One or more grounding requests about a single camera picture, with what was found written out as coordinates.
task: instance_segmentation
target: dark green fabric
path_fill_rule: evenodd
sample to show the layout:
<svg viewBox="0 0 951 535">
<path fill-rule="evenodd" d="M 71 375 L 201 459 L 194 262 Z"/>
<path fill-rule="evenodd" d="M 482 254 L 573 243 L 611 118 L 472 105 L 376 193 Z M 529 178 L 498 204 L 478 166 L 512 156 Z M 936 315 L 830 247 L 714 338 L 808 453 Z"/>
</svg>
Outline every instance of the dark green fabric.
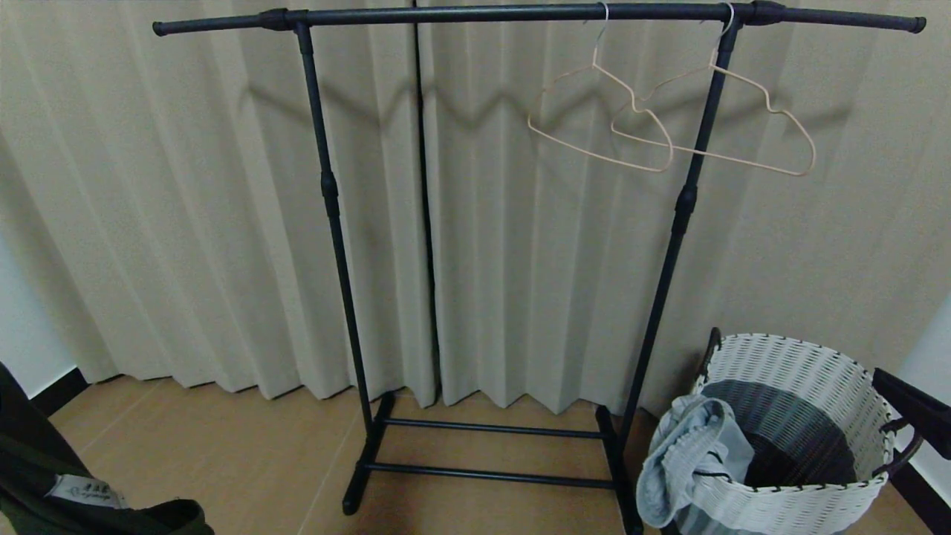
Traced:
<svg viewBox="0 0 951 535">
<path fill-rule="evenodd" d="M 0 512 L 18 535 L 214 534 L 192 500 L 136 510 L 44 498 L 59 474 L 95 477 L 0 364 Z"/>
</svg>

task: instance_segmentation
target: clothes rack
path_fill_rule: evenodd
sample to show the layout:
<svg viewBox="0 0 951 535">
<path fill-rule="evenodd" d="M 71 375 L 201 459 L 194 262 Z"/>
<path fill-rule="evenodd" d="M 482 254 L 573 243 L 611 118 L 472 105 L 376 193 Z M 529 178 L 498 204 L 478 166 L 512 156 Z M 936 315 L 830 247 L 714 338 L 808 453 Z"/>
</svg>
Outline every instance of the clothes rack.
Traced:
<svg viewBox="0 0 951 535">
<path fill-rule="evenodd" d="M 610 4 L 611 20 L 718 20 L 724 23 L 724 34 L 719 42 L 719 54 L 716 65 L 727 69 L 730 56 L 736 43 L 737 34 L 743 26 L 766 26 L 780 23 L 811 23 L 834 26 L 851 26 L 884 30 L 904 30 L 918 33 L 924 29 L 923 17 L 903 17 L 874 13 L 860 13 L 836 10 L 806 10 L 787 8 L 768 1 L 753 1 L 732 4 L 732 24 L 730 6 L 725 4 Z M 395 397 L 393 392 L 383 394 L 376 416 L 370 407 L 366 386 L 366 375 L 360 351 L 357 319 L 354 313 L 354 300 L 350 277 L 347 270 L 346 251 L 343 245 L 343 233 L 340 226 L 340 203 L 337 179 L 330 162 L 327 145 L 327 132 L 324 127 L 323 111 L 320 102 L 320 88 L 317 69 L 314 64 L 314 46 L 310 28 L 313 26 L 345 26 L 371 24 L 426 24 L 461 22 L 510 22 L 510 21 L 568 21 L 603 20 L 605 6 L 598 4 L 572 5 L 531 5 L 531 6 L 466 6 L 433 8 L 392 8 L 358 10 L 267 10 L 254 15 L 231 16 L 221 18 L 196 19 L 177 22 L 156 22 L 152 29 L 157 35 L 189 33 L 210 30 L 232 30 L 263 28 L 274 31 L 292 31 L 296 34 L 303 62 L 307 94 L 310 101 L 311 116 L 314 122 L 314 134 L 317 139 L 320 158 L 320 189 L 323 195 L 330 230 L 333 238 L 337 271 L 340 277 L 340 290 L 346 317 L 350 347 L 353 352 L 354 370 L 357 376 L 360 409 L 363 425 L 366 429 L 366 442 L 354 468 L 350 485 L 343 497 L 343 512 L 357 512 L 363 491 L 373 471 L 402 472 L 410 474 L 430 474 L 456 476 L 510 482 L 536 483 L 547 485 L 568 485 L 605 488 L 614 491 L 621 509 L 626 533 L 641 533 L 643 526 L 637 515 L 631 481 L 624 466 L 624 447 L 631 434 L 634 412 L 640 397 L 641 387 L 647 373 L 650 355 L 660 327 L 661 315 L 667 301 L 670 282 L 673 276 L 680 247 L 687 232 L 690 216 L 697 202 L 698 181 L 704 163 L 704 155 L 694 154 L 690 160 L 687 180 L 674 205 L 673 225 L 670 230 L 670 242 L 661 268 L 657 290 L 654 295 L 650 316 L 640 348 L 637 365 L 631 382 L 631 390 L 620 428 L 615 432 L 608 409 L 600 406 L 595 411 L 598 431 L 575 431 L 566 429 L 485 426 L 465 423 L 432 422 L 407 420 L 391 416 Z M 724 74 L 715 71 L 711 75 L 707 101 L 704 105 L 700 128 L 694 148 L 706 150 L 720 96 L 723 92 Z M 601 441 L 611 473 L 609 480 L 555 477 L 535 474 L 494 472 L 434 466 L 400 465 L 380 463 L 377 453 L 388 426 L 439 427 L 469 431 L 488 431 L 500 433 L 518 433 L 570 437 Z"/>
</svg>

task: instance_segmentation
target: black baseboard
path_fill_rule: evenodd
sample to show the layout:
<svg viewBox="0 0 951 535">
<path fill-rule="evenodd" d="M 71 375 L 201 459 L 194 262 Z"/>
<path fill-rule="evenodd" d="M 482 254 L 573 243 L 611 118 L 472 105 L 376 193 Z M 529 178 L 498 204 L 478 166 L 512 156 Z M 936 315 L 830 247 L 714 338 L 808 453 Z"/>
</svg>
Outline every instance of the black baseboard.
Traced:
<svg viewBox="0 0 951 535">
<path fill-rule="evenodd" d="M 74 368 L 70 373 L 60 377 L 59 381 L 48 386 L 45 390 L 33 397 L 33 404 L 40 409 L 40 412 L 51 416 L 54 412 L 63 408 L 69 403 L 69 400 L 79 395 L 80 392 L 89 386 L 79 368 Z"/>
<path fill-rule="evenodd" d="M 951 534 L 951 506 L 931 488 L 915 467 L 905 465 L 892 476 L 891 483 L 932 533 Z"/>
</svg>

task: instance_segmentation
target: laundry basket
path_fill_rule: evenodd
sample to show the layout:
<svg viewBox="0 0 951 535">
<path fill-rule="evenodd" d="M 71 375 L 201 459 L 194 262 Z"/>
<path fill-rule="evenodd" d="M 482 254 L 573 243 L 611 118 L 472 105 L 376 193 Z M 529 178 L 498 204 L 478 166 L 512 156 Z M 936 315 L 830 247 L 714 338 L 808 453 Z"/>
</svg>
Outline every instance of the laundry basket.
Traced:
<svg viewBox="0 0 951 535">
<path fill-rule="evenodd" d="M 839 351 L 715 329 L 694 393 L 726 401 L 753 446 L 743 484 L 698 476 L 665 533 L 838 533 L 888 480 L 895 426 L 872 375 Z"/>
</svg>

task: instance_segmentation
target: white woven basket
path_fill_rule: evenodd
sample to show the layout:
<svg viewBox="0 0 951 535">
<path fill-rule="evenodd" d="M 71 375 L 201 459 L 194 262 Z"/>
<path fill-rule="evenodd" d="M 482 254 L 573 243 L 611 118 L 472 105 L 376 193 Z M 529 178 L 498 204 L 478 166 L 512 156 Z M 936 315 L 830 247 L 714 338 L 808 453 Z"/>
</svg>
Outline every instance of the white woven basket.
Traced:
<svg viewBox="0 0 951 535">
<path fill-rule="evenodd" d="M 809 342 L 768 334 L 735 334 L 723 338 L 713 350 L 693 392 L 714 390 L 711 386 L 723 382 L 775 388 L 821 410 L 847 440 L 856 480 L 843 485 L 753 488 L 722 476 L 698 477 L 689 508 L 699 508 L 706 515 L 683 511 L 678 516 L 682 532 L 723 532 L 682 525 L 688 517 L 698 515 L 708 517 L 707 524 L 719 524 L 731 532 L 790 535 L 837 533 L 862 517 L 887 482 L 887 474 L 873 477 L 872 471 L 891 462 L 895 441 L 893 432 L 882 432 L 882 426 L 891 420 L 890 407 L 872 387 L 871 375 L 864 368 L 838 351 Z M 756 406 L 762 403 L 757 399 L 742 403 L 747 401 L 750 406 L 746 409 L 774 413 L 758 424 L 763 434 L 798 440 L 797 434 L 809 432 L 810 422 L 796 411 L 786 410 L 793 413 L 778 416 L 785 410 L 781 406 Z M 743 427 L 741 412 L 737 410 Z"/>
</svg>

